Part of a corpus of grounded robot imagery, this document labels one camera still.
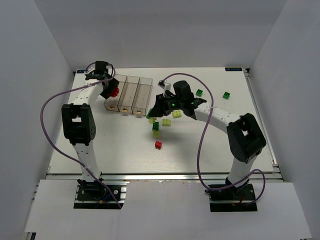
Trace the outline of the lime 2x2 lego brick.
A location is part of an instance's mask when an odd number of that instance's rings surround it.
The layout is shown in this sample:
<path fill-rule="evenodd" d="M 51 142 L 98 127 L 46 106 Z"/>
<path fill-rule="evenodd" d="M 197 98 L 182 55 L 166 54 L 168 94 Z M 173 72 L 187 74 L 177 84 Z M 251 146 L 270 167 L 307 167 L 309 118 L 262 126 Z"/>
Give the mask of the lime 2x2 lego brick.
<path fill-rule="evenodd" d="M 153 130 L 152 131 L 152 137 L 153 138 L 158 138 L 160 136 L 160 131 L 159 130 Z"/>
<path fill-rule="evenodd" d="M 148 122 L 152 124 L 152 123 L 154 123 L 155 121 L 156 121 L 156 118 L 150 118 Z"/>

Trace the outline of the green curved lego brick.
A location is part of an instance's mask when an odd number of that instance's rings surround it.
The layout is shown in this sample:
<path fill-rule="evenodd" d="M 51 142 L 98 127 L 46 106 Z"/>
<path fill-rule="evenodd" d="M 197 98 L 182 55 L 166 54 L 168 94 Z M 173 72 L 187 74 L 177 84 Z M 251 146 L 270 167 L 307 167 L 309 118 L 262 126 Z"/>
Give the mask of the green curved lego brick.
<path fill-rule="evenodd" d="M 147 115 L 146 115 L 146 118 L 147 118 L 147 119 L 150 119 L 150 113 L 151 113 L 152 110 L 153 110 L 153 108 L 150 108 L 150 109 L 149 109 L 149 111 L 148 111 L 148 113 L 147 113 Z"/>

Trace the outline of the lime 2x3 lego brick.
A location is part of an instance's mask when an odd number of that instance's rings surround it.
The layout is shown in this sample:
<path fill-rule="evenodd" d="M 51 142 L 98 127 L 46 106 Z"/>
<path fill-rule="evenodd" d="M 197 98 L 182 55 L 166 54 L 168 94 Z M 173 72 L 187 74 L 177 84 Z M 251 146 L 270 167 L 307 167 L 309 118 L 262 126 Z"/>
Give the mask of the lime 2x3 lego brick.
<path fill-rule="evenodd" d="M 165 119 L 162 120 L 162 126 L 163 127 L 170 127 L 171 124 L 172 124 L 172 121 L 170 119 L 165 118 Z"/>

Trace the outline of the green 2x3 lego brick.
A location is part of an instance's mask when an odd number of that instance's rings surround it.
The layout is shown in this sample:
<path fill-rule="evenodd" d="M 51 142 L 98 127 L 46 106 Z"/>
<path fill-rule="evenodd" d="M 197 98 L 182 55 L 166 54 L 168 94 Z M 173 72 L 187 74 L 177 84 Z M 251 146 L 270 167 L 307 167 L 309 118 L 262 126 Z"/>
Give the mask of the green 2x3 lego brick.
<path fill-rule="evenodd" d="M 152 124 L 152 130 L 153 131 L 159 131 L 159 129 L 160 129 L 160 123 L 159 122 L 154 122 L 153 124 Z"/>

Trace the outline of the red rounded lego brick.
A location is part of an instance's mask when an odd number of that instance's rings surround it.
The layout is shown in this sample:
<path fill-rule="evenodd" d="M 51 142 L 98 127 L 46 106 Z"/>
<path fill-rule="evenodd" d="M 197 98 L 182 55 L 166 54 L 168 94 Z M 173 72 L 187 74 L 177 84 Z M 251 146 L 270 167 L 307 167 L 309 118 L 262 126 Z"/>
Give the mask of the red rounded lego brick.
<path fill-rule="evenodd" d="M 118 96 L 120 92 L 120 89 L 118 87 L 116 87 L 111 93 L 110 93 L 110 97 L 115 98 Z"/>

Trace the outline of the small red lego brick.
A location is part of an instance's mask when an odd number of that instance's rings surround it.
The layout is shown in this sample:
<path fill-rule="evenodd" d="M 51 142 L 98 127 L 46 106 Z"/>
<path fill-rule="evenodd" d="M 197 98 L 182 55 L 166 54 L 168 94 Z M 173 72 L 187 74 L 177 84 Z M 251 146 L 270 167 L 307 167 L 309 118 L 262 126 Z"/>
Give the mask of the small red lego brick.
<path fill-rule="evenodd" d="M 156 142 L 155 142 L 155 148 L 156 148 L 156 149 L 159 149 L 159 150 L 160 150 L 160 149 L 162 148 L 162 146 L 163 146 L 163 143 L 162 143 L 162 142 L 160 142 L 160 141 L 156 141 Z"/>

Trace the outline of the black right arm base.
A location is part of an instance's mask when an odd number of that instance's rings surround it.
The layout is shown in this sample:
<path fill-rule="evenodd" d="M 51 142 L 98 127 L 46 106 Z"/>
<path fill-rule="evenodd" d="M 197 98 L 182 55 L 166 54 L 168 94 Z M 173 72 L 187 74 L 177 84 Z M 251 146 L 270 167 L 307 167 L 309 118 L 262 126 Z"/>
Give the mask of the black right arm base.
<path fill-rule="evenodd" d="M 256 199 L 252 184 L 246 185 L 238 193 L 234 193 L 231 188 L 204 191 L 209 197 L 209 206 L 212 213 L 240 213 L 257 212 L 257 204 L 251 203 Z"/>

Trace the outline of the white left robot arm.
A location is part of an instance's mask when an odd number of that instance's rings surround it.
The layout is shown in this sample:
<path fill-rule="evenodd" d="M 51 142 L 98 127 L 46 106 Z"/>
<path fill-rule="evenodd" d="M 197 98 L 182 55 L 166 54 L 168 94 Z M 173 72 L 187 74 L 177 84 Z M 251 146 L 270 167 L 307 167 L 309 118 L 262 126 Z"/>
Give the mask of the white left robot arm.
<path fill-rule="evenodd" d="M 84 71 L 84 86 L 71 103 L 61 108 L 63 134 L 73 146 L 81 166 L 80 184 L 93 184 L 101 178 L 93 140 L 97 129 L 92 112 L 99 96 L 104 99 L 118 96 L 119 81 L 115 79 L 115 70 L 111 63 L 96 61 L 94 68 Z"/>

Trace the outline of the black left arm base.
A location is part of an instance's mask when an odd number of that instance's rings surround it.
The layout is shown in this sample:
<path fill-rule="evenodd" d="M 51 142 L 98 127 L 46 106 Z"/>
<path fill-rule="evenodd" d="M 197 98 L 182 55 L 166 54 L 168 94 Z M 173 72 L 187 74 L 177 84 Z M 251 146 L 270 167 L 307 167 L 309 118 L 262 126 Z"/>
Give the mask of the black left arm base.
<path fill-rule="evenodd" d="M 108 184 L 109 190 L 97 181 L 77 180 L 73 208 L 83 210 L 119 210 L 124 205 L 120 184 Z"/>

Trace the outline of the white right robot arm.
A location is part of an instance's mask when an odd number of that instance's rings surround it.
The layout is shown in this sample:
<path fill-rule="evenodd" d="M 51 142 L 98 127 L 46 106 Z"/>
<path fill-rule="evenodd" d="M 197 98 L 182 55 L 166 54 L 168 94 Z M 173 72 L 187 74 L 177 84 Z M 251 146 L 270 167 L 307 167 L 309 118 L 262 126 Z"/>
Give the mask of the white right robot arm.
<path fill-rule="evenodd" d="M 267 144 L 254 115 L 237 115 L 214 107 L 205 99 L 195 97 L 185 80 L 174 84 L 161 80 L 158 86 L 163 92 L 156 95 L 155 104 L 148 117 L 162 118 L 173 111 L 181 110 L 186 116 L 227 134 L 233 162 L 225 186 L 219 189 L 244 187 L 253 172 L 253 162 Z"/>

